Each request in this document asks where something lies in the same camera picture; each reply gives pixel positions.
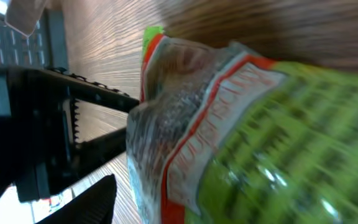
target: food packet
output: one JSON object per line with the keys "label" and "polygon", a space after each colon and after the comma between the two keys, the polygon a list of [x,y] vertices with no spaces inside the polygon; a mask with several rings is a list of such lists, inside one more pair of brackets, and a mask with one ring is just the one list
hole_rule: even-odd
{"label": "food packet", "polygon": [[143,223],[358,223],[358,75],[155,34],[127,157]]}

